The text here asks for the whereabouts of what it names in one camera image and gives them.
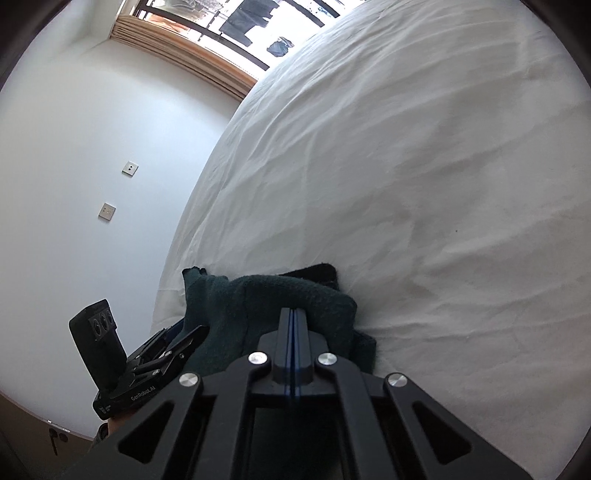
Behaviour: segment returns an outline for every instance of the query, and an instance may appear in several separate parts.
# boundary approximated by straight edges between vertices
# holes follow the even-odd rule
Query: window
[[[255,80],[363,0],[141,0],[132,14],[237,66]]]

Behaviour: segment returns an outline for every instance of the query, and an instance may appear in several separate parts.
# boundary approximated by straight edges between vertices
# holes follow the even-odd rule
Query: white wall
[[[107,298],[128,353],[147,339],[177,222],[238,106],[133,48],[72,44],[94,7],[74,0],[0,92],[0,390],[89,436],[96,387],[68,321]]]
[[[125,0],[95,0],[89,34],[96,38],[108,38]]]

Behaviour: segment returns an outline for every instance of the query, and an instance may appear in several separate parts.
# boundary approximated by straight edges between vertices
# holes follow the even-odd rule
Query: camera lens
[[[103,326],[105,331],[109,330],[109,324],[107,323],[107,317],[104,313],[100,314],[100,324]]]

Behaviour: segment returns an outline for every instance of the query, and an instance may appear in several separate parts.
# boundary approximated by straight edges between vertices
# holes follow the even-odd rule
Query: beige curtain
[[[137,17],[120,15],[111,38],[178,65],[237,100],[242,100],[256,83],[249,74],[215,53]]]

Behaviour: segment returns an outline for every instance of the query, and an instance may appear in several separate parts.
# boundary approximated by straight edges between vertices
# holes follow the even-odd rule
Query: black camera
[[[180,373],[209,333],[204,325],[190,332],[183,327],[180,320],[159,331],[127,357],[106,300],[70,320],[74,342],[99,389],[92,406],[102,420],[140,408]]]

